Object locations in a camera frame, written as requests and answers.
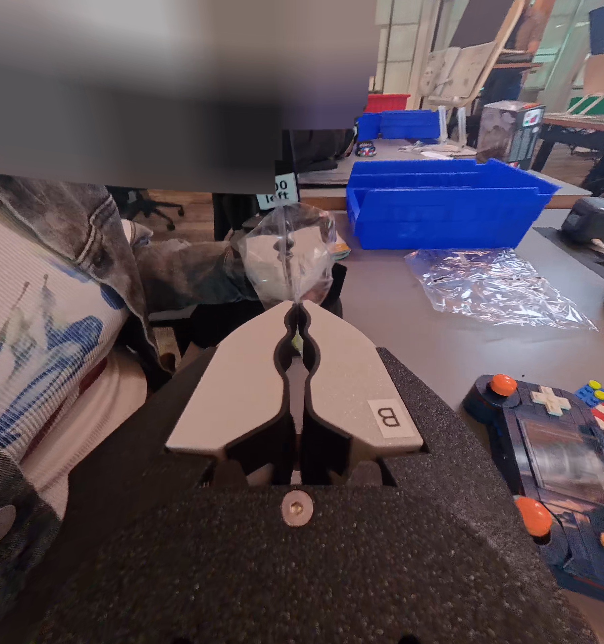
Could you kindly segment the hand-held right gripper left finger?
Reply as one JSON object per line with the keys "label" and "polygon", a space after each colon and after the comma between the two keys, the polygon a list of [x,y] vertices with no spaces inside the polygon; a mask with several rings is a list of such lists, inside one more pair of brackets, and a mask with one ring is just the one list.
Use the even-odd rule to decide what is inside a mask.
{"label": "hand-held right gripper left finger", "polygon": [[290,412],[287,370],[298,306],[282,302],[217,347],[166,448],[217,459],[278,459]]}

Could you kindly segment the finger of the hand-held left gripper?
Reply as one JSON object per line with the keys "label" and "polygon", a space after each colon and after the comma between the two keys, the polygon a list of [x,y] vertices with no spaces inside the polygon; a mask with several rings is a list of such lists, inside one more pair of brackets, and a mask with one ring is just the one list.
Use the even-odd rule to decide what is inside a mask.
{"label": "finger of the hand-held left gripper", "polygon": [[331,287],[331,250],[319,225],[288,236],[288,269],[292,297],[326,297]]}
{"label": "finger of the hand-held left gripper", "polygon": [[269,234],[249,234],[243,238],[245,274],[259,298],[285,298],[281,241]]}

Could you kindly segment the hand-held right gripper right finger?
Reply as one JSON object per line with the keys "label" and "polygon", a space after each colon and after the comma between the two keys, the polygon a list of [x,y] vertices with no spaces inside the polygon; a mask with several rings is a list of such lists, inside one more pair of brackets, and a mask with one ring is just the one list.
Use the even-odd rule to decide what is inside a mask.
{"label": "hand-held right gripper right finger", "polygon": [[424,440],[374,343],[328,310],[303,302],[309,411],[330,436],[346,438],[339,455],[377,458],[419,451]]}

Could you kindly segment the small clear plastic bag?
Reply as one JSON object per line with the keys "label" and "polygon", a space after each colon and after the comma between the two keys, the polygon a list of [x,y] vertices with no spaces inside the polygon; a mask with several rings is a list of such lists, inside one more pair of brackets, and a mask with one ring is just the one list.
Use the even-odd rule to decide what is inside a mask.
{"label": "small clear plastic bag", "polygon": [[[342,316],[340,296],[346,278],[346,268],[339,262],[333,261],[332,258],[332,247],[338,242],[338,233],[336,222],[330,213],[310,205],[295,203],[279,206],[265,216],[253,217],[247,224],[252,224],[252,227],[248,228],[247,225],[244,225],[242,231],[236,233],[231,239],[231,243],[239,250],[242,261],[243,238],[247,235],[269,234],[282,239],[281,253],[285,271],[285,298],[259,298],[258,296],[259,301],[266,310],[285,301],[291,301],[295,304],[310,301],[328,309],[338,317]],[[292,297],[288,269],[288,236],[295,230],[313,225],[319,225],[322,228],[322,236],[331,250],[331,287],[329,294],[326,297]]]}

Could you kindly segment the black office chair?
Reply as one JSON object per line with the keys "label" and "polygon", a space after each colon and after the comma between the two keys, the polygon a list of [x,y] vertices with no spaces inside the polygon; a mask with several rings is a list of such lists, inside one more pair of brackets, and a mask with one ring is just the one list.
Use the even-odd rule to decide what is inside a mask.
{"label": "black office chair", "polygon": [[152,215],[166,221],[167,229],[174,231],[176,226],[173,219],[163,212],[164,209],[176,209],[180,218],[185,216],[184,206],[172,202],[151,199],[145,189],[106,185],[105,188],[113,197],[122,219],[132,221],[137,215],[142,214],[149,218]]}

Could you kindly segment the blue plastic bin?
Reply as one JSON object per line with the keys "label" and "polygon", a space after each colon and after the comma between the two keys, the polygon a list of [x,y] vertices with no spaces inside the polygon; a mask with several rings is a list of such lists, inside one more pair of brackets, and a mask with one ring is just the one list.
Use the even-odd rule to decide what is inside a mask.
{"label": "blue plastic bin", "polygon": [[363,249],[516,248],[558,189],[498,160],[356,162],[346,210]]}
{"label": "blue plastic bin", "polygon": [[439,114],[428,110],[386,110],[364,113],[357,119],[359,141],[437,140],[441,135]]}

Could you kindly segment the red plastic bin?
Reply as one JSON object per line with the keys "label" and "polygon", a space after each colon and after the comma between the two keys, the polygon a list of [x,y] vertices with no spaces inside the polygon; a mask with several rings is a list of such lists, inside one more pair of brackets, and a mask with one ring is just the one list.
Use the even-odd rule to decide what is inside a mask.
{"label": "red plastic bin", "polygon": [[410,93],[369,93],[363,113],[402,111],[407,108]]}

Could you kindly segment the crumpled clear plastic bag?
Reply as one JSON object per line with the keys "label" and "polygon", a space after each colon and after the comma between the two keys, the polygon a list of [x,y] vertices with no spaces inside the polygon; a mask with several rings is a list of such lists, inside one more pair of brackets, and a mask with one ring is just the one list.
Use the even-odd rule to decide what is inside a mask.
{"label": "crumpled clear plastic bag", "polygon": [[437,312],[494,326],[598,331],[513,249],[418,249],[404,261]]}

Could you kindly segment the person's torso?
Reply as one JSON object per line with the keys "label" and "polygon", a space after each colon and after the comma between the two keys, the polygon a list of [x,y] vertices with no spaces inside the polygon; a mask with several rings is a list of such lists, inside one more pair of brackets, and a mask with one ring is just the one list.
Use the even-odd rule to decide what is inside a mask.
{"label": "person's torso", "polygon": [[103,186],[0,174],[0,627],[72,472],[169,379],[122,221]]}

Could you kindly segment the navy brick game console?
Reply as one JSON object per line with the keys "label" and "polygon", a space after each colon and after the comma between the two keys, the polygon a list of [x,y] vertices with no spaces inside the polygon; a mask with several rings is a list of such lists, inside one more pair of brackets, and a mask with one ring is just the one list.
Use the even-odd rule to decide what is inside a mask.
{"label": "navy brick game console", "polygon": [[462,406],[564,589],[604,602],[604,433],[575,393],[481,375]]}

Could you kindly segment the printed cardboard box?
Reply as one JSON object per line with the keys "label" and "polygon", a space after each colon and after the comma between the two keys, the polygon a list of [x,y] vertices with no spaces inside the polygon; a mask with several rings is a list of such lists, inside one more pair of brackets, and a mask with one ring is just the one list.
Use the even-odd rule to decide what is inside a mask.
{"label": "printed cardboard box", "polygon": [[540,103],[498,101],[483,108],[476,145],[476,162],[501,161],[530,169],[546,107]]}

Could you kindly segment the black desktop device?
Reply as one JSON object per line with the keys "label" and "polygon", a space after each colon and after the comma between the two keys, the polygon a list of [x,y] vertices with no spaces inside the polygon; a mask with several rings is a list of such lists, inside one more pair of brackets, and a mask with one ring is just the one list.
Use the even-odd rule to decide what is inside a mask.
{"label": "black desktop device", "polygon": [[558,229],[534,230],[604,279],[604,197],[581,197]]}

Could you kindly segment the wooden office desk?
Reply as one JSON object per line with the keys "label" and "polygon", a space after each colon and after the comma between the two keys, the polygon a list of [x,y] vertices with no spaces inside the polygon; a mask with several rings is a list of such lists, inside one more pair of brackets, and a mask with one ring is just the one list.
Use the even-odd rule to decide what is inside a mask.
{"label": "wooden office desk", "polygon": [[598,117],[546,114],[539,131],[539,140],[541,145],[531,169],[541,173],[556,144],[603,154],[604,120]]}

